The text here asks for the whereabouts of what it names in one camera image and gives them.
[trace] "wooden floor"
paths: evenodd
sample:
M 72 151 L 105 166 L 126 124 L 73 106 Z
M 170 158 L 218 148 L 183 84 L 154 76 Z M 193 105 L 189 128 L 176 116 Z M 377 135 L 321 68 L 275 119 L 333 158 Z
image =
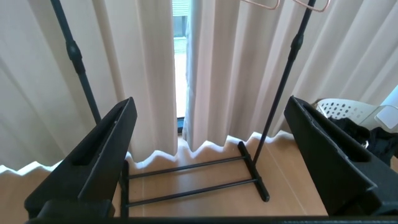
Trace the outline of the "wooden floor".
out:
M 257 147 L 258 138 L 259 136 L 254 134 L 246 142 L 252 156 Z M 156 152 L 144 162 L 137 164 L 128 157 L 131 164 L 130 173 L 137 174 L 240 156 L 236 147 L 237 141 L 237 139 L 229 138 L 224 147 L 206 142 L 199 150 L 191 152 L 185 141 L 179 139 L 176 156 Z M 395 170 L 398 168 L 397 161 L 396 158 L 392 161 L 392 167 Z M 274 139 L 267 139 L 257 163 L 257 169 L 271 195 L 267 203 L 261 200 L 254 184 L 246 184 L 133 207 L 130 208 L 130 216 L 326 215 L 292 135 L 279 133 Z M 48 174 L 49 171 L 36 168 L 24 176 L 12 172 L 3 172 L 0 175 L 0 217 L 5 220 L 5 223 L 23 223 L 27 220 L 27 212 L 23 207 L 24 200 Z M 131 180 L 130 200 L 154 198 L 249 178 L 249 172 L 243 161 L 155 175 Z M 115 191 L 113 204 L 116 208 L 115 216 L 118 216 L 120 214 L 119 186 Z

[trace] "gap between curtains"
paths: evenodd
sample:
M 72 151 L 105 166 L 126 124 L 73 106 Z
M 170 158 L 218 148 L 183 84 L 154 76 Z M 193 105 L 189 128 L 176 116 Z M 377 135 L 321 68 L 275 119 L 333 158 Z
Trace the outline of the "gap between curtains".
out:
M 175 154 L 171 1 L 61 2 L 101 115 L 136 102 L 134 160 Z M 0 29 L 0 164 L 54 165 L 95 123 L 50 1 L 1 1 Z
M 325 1 L 317 1 L 322 8 Z M 274 0 L 258 1 L 273 5 Z M 268 11 L 240 1 L 192 1 L 183 137 L 191 149 L 262 132 L 304 7 Z M 379 105 L 398 84 L 397 1 L 332 1 L 313 12 L 269 136 L 285 127 L 289 96 Z

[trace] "beige curtain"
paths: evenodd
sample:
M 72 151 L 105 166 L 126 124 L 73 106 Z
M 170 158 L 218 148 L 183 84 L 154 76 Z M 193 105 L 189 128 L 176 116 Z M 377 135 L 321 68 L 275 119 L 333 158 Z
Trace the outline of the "beige curtain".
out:
M 227 135 L 262 132 L 305 8 L 292 0 L 275 11 L 202 0 L 191 9 L 184 138 L 197 149 L 205 140 L 223 145 Z M 397 21 L 395 0 L 334 0 L 313 12 L 269 136 L 284 122 L 291 95 L 380 104 L 398 84 Z
M 132 156 L 177 150 L 171 1 L 63 0 L 99 112 L 134 98 Z M 50 1 L 0 2 L 0 165 L 54 165 L 95 123 Z

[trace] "horizontal metal bar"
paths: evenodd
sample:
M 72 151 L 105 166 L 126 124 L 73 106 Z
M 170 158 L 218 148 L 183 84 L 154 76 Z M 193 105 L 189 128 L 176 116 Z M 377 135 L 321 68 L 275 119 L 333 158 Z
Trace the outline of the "horizontal metal bar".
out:
M 130 202 L 126 206 L 127 207 L 133 207 L 133 206 L 144 205 L 144 204 L 148 204 L 148 203 L 161 202 L 163 200 L 179 198 L 179 197 L 184 197 L 184 196 L 194 195 L 194 194 L 200 194 L 200 193 L 209 192 L 209 191 L 212 191 L 212 190 L 223 189 L 223 188 L 226 188 L 226 187 L 233 187 L 233 186 L 237 186 L 237 185 L 241 185 L 241 184 L 253 183 L 255 181 L 257 181 L 257 180 L 256 179 L 241 180 L 241 181 L 232 182 L 232 183 L 228 183 L 228 184 L 221 184 L 221 185 L 217 185 L 217 186 L 207 187 L 207 188 L 204 188 L 204 189 L 191 190 L 191 191 L 188 191 L 188 192 L 182 192 L 182 193 L 177 193 L 177 194 L 172 194 L 172 195 L 166 195 L 166 196 L 162 196 L 162 197 L 151 198 L 151 199 L 147 199 L 147 200 L 141 200 L 141 201 L 138 201 L 138 202 Z
M 231 161 L 236 161 L 236 160 L 240 160 L 240 159 L 244 159 L 244 158 L 245 158 L 245 156 L 237 156 L 237 157 L 232 157 L 232 158 L 227 158 L 227 159 L 220 159 L 220 160 L 216 160 L 216 161 L 202 162 L 199 164 L 192 164 L 192 165 L 181 166 L 181 167 L 176 167 L 176 168 L 157 170 L 157 171 L 147 172 L 147 173 L 143 173 L 143 174 L 134 174 L 134 175 L 130 175 L 129 179 L 134 179 L 134 178 L 139 178 L 139 177 L 148 177 L 148 176 L 157 175 L 157 174 L 165 174 L 168 172 L 192 169 L 192 168 L 208 166 L 208 165 L 213 165 L 213 164 L 220 164 L 223 162 L 231 162 Z

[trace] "black fabric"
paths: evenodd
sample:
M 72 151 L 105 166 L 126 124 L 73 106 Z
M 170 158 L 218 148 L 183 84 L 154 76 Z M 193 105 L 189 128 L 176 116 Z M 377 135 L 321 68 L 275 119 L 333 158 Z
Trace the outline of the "black fabric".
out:
M 369 146 L 366 149 L 388 166 L 391 164 L 391 158 L 394 153 L 398 154 L 398 133 L 388 133 L 382 128 L 374 128 L 369 131 L 355 124 L 349 118 L 329 118 L 329 120 L 358 143 L 365 145 L 366 141 L 368 141 Z

